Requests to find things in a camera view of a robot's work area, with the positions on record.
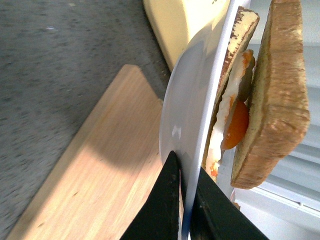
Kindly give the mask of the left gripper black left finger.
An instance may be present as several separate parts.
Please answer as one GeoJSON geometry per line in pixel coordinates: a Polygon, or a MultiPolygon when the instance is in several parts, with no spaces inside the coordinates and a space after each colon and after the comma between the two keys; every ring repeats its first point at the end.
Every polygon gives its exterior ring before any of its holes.
{"type": "Polygon", "coordinates": [[[145,202],[122,240],[177,240],[179,234],[180,165],[171,151],[145,202]]]}

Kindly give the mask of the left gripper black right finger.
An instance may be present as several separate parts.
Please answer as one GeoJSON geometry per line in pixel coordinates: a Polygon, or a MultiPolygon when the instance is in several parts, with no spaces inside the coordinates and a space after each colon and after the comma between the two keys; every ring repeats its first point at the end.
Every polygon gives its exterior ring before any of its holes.
{"type": "Polygon", "coordinates": [[[268,238],[227,198],[203,168],[193,204],[192,240],[267,240],[268,238]]]}

